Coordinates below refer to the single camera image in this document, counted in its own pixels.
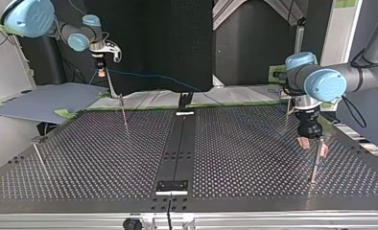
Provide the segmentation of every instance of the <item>white wall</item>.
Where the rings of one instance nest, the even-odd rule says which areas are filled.
[[[0,43],[4,39],[0,33]],[[28,64],[9,41],[0,47],[0,101],[35,85],[26,74],[28,70]],[[30,145],[29,141],[37,136],[36,124],[0,117],[0,166]]]
[[[363,0],[356,0],[355,7],[333,8],[324,41],[321,65],[348,62],[362,3]]]
[[[0,33],[0,42],[4,39]],[[7,41],[0,46],[0,100],[31,87],[16,47]]]

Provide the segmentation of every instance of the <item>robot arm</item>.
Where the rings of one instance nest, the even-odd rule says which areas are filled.
[[[54,36],[76,52],[89,49],[96,60],[99,77],[106,76],[105,54],[112,53],[114,62],[121,61],[121,49],[103,37],[99,17],[84,16],[80,28],[58,22],[50,0],[0,0],[0,24],[27,37]]]
[[[322,67],[305,52],[286,59],[287,89],[294,97],[298,134],[309,139],[322,133],[319,105],[340,99],[346,92],[378,88],[378,26],[368,46],[351,62]]]

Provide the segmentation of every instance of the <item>blue cable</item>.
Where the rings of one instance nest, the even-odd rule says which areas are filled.
[[[97,69],[96,72],[94,72],[94,75],[91,77],[90,82],[88,84],[91,84],[93,82],[93,80],[96,77],[98,72],[99,72],[99,70]]]
[[[187,83],[181,82],[181,81],[179,81],[179,80],[176,80],[176,79],[173,79],[173,78],[170,78],[170,77],[166,77],[166,76],[158,75],[158,74],[137,74],[137,73],[132,73],[132,72],[124,72],[124,71],[111,70],[111,69],[107,69],[107,71],[108,71],[108,72],[117,73],[117,74],[136,76],[136,77],[140,77],[140,78],[165,79],[165,80],[173,81],[173,82],[175,82],[175,83],[177,83],[177,84],[180,84],[180,85],[186,86],[186,87],[191,88],[191,89],[193,89],[193,90],[195,90],[195,91],[197,91],[197,92],[202,93],[204,97],[210,99],[211,101],[215,102],[216,104],[219,104],[219,105],[221,105],[221,106],[226,106],[224,103],[220,103],[219,101],[217,101],[217,100],[215,100],[215,99],[213,99],[213,98],[207,96],[204,92],[202,92],[202,91],[201,91],[200,89],[198,89],[197,87],[194,87],[194,86],[192,86],[192,85],[189,85],[189,84],[187,84]],[[275,92],[275,94],[278,93],[277,91],[275,91],[275,90],[273,90],[273,89],[272,89],[272,90],[269,89],[268,91],[269,91],[269,92],[272,92],[272,93]],[[245,116],[246,118],[249,118],[249,115],[246,114],[246,113],[240,112],[240,114],[242,114],[242,115]],[[272,127],[266,126],[266,125],[264,124],[263,121],[261,122],[261,125],[264,126],[264,127],[266,127],[266,128],[271,129],[273,132],[275,132],[275,133],[279,136],[280,139],[282,139],[282,141],[283,141],[284,143],[287,143],[286,140],[285,140],[285,138],[284,138],[284,136],[283,136],[281,133],[279,133],[277,130],[275,130],[275,129],[272,128]],[[312,159],[308,159],[308,158],[307,158],[307,159],[302,159],[302,160],[305,161],[306,163],[308,163],[308,162],[310,163],[310,161],[311,161]]]
[[[123,71],[110,70],[110,69],[107,69],[107,70],[108,70],[108,72],[124,74],[124,75],[131,75],[131,76],[136,76],[136,77],[140,77],[140,78],[165,79],[165,80],[173,81],[173,82],[178,83],[180,85],[186,86],[186,87],[191,88],[195,91],[201,92],[201,90],[199,90],[196,87],[193,87],[192,85],[189,85],[187,83],[183,83],[182,81],[179,81],[179,80],[176,80],[176,79],[173,79],[173,78],[170,78],[170,77],[166,77],[166,76],[163,76],[163,75],[153,75],[153,74],[146,75],[146,74],[136,74],[136,73],[123,72]]]

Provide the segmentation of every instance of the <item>metal bracket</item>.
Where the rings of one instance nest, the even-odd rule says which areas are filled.
[[[185,221],[182,224],[182,229],[183,230],[195,230],[195,219],[192,219],[191,221]]]
[[[188,181],[159,181],[155,193],[157,196],[186,196],[188,195]]]
[[[192,102],[192,99],[193,92],[180,94],[177,116],[187,116],[195,114],[195,111],[192,108],[186,107],[188,104]]]

